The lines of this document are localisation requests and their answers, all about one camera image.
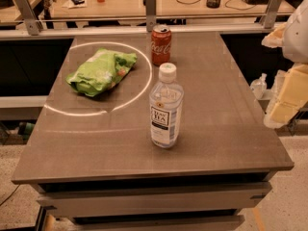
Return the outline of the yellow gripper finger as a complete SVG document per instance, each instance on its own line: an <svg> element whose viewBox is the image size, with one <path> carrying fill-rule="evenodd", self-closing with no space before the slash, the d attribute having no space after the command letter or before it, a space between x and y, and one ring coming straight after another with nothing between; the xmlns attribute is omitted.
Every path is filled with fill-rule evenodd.
<svg viewBox="0 0 308 231"><path fill-rule="evenodd" d="M308 102L308 65L294 64L287 72L279 70L271 91L264 124L281 128Z"/></svg>
<svg viewBox="0 0 308 231"><path fill-rule="evenodd" d="M286 25L287 23L279 25L276 29L263 38L261 44L269 48L282 47Z"/></svg>

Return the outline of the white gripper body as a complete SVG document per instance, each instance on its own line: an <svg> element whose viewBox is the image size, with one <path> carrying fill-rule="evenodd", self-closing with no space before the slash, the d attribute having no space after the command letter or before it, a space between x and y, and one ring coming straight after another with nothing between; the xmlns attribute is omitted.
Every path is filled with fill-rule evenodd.
<svg viewBox="0 0 308 231"><path fill-rule="evenodd" d="M294 63L308 63L308 0L289 17L283 33L283 55Z"/></svg>

